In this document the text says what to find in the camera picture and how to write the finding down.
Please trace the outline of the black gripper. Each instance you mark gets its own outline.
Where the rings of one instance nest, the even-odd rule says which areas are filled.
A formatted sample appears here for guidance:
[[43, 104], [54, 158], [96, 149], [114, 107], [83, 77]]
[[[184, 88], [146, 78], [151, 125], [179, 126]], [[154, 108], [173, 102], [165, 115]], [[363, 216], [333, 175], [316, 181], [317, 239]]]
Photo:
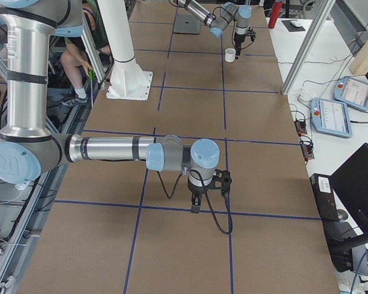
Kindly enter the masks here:
[[245, 42], [247, 34], [239, 34], [237, 32], [234, 33], [234, 46], [236, 50], [236, 57], [235, 59], [238, 59], [241, 54], [241, 46], [242, 43]]
[[209, 189], [216, 189], [215, 181], [213, 180], [203, 187], [196, 186], [188, 180], [187, 186], [191, 192], [191, 213], [199, 213], [201, 210], [202, 195], [206, 195]]

